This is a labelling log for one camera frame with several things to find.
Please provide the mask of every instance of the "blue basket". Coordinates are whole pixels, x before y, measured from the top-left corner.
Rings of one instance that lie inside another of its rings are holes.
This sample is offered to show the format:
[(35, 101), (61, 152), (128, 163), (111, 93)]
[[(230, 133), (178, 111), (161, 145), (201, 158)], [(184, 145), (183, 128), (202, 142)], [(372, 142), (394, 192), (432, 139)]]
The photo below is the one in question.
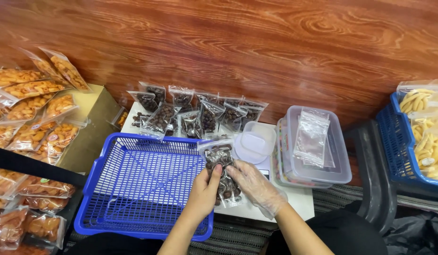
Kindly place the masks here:
[(415, 184), (424, 189), (438, 191), (438, 180), (421, 174), (414, 154), (414, 135), (406, 113), (400, 111), (397, 93), (390, 96), (391, 103), (377, 115), (381, 139), (386, 152), (391, 179)]
[[(114, 232), (165, 239), (204, 167), (197, 141), (111, 134), (83, 189), (75, 230), (82, 235)], [(192, 241), (205, 241), (212, 231), (213, 212), (197, 227)]]

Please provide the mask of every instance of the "white table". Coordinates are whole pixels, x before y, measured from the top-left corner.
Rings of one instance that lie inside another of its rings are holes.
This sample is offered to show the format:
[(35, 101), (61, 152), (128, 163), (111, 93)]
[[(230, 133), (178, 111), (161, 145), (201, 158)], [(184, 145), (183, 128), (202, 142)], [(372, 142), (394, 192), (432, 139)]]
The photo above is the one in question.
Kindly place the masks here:
[[(139, 133), (139, 128), (131, 126), (133, 123), (132, 116), (136, 115), (137, 112), (146, 113), (146, 111), (140, 106), (139, 103), (134, 102), (132, 105), (131, 111), (129, 112), (129, 116), (125, 121), (123, 129), (121, 132), (124, 133)], [(267, 124), (271, 128), (275, 128), (275, 125)], [(282, 187), (272, 182), (274, 186), (285, 191), (288, 196), (288, 202), (293, 208), (295, 208), (296, 212), (302, 217), (303, 220), (308, 220), (315, 216), (313, 211), (313, 197), (312, 197), (312, 189), (310, 188), (289, 188)], [(235, 206), (226, 209), (216, 209), (215, 213), (221, 213), (226, 215), (232, 215), (237, 217), (244, 217), (254, 220), (260, 221), (270, 221), (268, 218), (264, 217), (258, 208), (251, 205), (250, 203), (242, 204), (240, 206)]]

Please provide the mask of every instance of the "person's right hand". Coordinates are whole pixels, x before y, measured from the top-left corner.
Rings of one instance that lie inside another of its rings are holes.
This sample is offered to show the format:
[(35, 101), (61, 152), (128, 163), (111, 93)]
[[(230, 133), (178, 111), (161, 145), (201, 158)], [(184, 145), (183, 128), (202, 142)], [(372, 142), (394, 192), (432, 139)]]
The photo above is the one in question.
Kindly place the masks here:
[(255, 165), (235, 159), (233, 166), (227, 166), (228, 174), (246, 194), (252, 204), (260, 208), (263, 215), (272, 219), (288, 202), (286, 194), (274, 187)]

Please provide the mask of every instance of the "hand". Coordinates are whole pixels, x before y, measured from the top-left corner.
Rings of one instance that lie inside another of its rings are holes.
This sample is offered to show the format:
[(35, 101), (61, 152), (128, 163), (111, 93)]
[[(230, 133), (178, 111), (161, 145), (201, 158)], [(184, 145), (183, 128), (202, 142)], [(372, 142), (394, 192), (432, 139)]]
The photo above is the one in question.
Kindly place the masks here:
[(227, 166), (228, 174), (238, 183), (252, 204), (260, 208), (263, 215), (272, 219), (288, 202), (286, 194), (274, 187), (255, 165), (235, 159), (233, 166)]
[(222, 165), (218, 164), (211, 174), (211, 179), (206, 168), (195, 177), (183, 214), (189, 215), (189, 217), (198, 221), (199, 224), (211, 213), (216, 203), (217, 188), (219, 187), (221, 174)]

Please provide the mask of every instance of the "wooden wall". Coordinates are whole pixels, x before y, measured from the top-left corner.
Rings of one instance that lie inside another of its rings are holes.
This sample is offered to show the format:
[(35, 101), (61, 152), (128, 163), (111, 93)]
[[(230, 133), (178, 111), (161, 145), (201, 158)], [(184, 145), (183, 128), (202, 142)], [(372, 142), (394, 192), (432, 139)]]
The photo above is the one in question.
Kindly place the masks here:
[(0, 66), (11, 48), (63, 52), (130, 106), (137, 81), (235, 92), (372, 118), (399, 81), (438, 78), (438, 0), (0, 0)]

